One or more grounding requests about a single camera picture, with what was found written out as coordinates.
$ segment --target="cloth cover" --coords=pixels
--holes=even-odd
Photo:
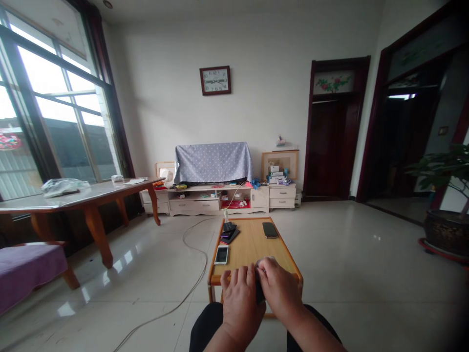
[[[0,249],[0,315],[67,270],[59,245],[26,245]]]
[[[246,142],[176,146],[174,182],[227,182],[253,179],[253,162]]]

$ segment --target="flower painting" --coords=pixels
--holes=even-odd
[[[331,94],[352,91],[353,72],[320,72],[315,75],[313,94]]]

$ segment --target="plastic bag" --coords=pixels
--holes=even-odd
[[[80,189],[89,188],[89,182],[76,178],[53,178],[42,185],[41,191],[45,198],[77,193]]]

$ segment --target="picture frame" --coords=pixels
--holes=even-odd
[[[298,151],[277,151],[262,153],[262,179],[266,181],[269,173],[270,163],[280,166],[283,171],[288,169],[288,178],[296,180],[298,178]]]

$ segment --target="hand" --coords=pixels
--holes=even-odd
[[[221,275],[223,288],[223,324],[220,328],[241,348],[246,349],[259,329],[265,313],[265,302],[256,303],[256,277],[254,264]]]
[[[275,259],[265,257],[257,268],[264,297],[272,312],[288,329],[304,314],[304,305],[292,274]]]

